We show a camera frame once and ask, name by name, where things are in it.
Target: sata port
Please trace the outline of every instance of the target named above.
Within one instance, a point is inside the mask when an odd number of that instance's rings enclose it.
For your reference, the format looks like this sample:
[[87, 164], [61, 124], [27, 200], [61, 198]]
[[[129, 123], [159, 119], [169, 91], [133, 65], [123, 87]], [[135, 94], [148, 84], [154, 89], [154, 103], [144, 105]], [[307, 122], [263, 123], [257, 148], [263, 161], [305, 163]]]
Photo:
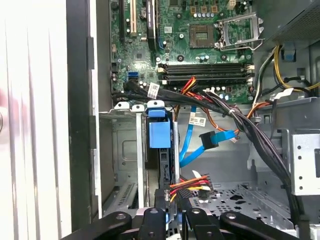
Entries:
[[130, 71], [130, 72], [128, 72], [128, 77], [129, 78], [137, 78], [137, 77], [139, 77], [139, 73], [137, 71]]
[[134, 82], [134, 83], [138, 82], [138, 78], [137, 77], [129, 77], [128, 80], [130, 82]]

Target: blue clip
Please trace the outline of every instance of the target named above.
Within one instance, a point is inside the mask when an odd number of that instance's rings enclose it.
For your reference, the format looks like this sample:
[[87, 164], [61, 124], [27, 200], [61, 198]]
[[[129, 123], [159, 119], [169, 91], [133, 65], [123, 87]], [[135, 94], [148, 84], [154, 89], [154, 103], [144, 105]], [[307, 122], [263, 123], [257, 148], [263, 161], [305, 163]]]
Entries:
[[149, 143], [151, 149], [171, 148], [170, 122], [149, 123]]
[[166, 110], [164, 108], [154, 108], [148, 110], [149, 118], [164, 118], [166, 116]]

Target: white label sticker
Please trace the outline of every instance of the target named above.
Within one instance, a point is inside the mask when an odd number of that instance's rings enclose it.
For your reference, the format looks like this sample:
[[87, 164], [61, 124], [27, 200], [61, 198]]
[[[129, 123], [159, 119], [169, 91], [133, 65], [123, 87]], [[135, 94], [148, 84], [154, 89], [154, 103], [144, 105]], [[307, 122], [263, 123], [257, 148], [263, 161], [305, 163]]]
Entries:
[[159, 91], [160, 85], [151, 82], [148, 90], [148, 98], [151, 99], [157, 99], [158, 91]]
[[200, 126], [200, 127], [205, 127], [206, 126], [206, 120], [207, 119], [204, 118], [204, 117], [190, 116], [189, 124]]
[[172, 26], [165, 26], [164, 33], [165, 34], [172, 34]]
[[235, 137], [233, 137], [233, 138], [230, 138], [230, 141], [235, 144], [236, 142], [238, 142], [238, 139], [236, 139]]
[[291, 87], [291, 88], [287, 88], [286, 90], [282, 91], [282, 92], [279, 92], [275, 97], [274, 99], [280, 99], [282, 97], [286, 97], [286, 96], [290, 96], [293, 92], [294, 88]]

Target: cable label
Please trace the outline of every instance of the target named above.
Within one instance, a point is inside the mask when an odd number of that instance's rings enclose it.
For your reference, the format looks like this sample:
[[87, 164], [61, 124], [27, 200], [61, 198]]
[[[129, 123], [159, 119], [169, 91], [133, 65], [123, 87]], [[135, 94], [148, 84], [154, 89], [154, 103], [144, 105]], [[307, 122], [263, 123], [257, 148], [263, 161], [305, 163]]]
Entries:
[[206, 120], [207, 119], [204, 118], [204, 117], [192, 116], [190, 114], [189, 124], [200, 126], [200, 127], [205, 127], [206, 126]]
[[282, 91], [282, 92], [279, 92], [275, 97], [274, 99], [280, 99], [282, 97], [286, 97], [286, 96], [290, 96], [293, 92], [294, 88], [291, 87], [291, 88], [287, 88], [286, 90]]
[[148, 98], [151, 99], [157, 99], [158, 91], [159, 91], [160, 85], [151, 82], [148, 90]]

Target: black cable bundle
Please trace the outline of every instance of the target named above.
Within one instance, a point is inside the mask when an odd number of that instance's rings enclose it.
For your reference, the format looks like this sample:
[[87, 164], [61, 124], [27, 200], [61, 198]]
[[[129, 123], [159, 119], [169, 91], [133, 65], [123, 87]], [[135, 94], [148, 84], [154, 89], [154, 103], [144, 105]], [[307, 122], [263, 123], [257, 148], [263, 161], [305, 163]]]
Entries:
[[[148, 92], [137, 86], [135, 83], [127, 82], [126, 88], [130, 89], [135, 94], [120, 93], [117, 94], [116, 97], [122, 96], [128, 99], [136, 98], [137, 100], [150, 100], [150, 98], [147, 97]], [[198, 106], [232, 117], [238, 129], [241, 132], [244, 132], [248, 139], [253, 143], [262, 160], [281, 180], [288, 197], [291, 220], [293, 224], [298, 224], [300, 215], [305, 214], [304, 206], [300, 197], [291, 194], [291, 175], [271, 140], [245, 115], [240, 111], [231, 108], [225, 101], [220, 99], [219, 96], [209, 94], [202, 90], [199, 91], [199, 94], [206, 98], [210, 98], [212, 102], [206, 99], [198, 100], [194, 97], [189, 97], [165, 89], [158, 90], [157, 99], [182, 105]]]

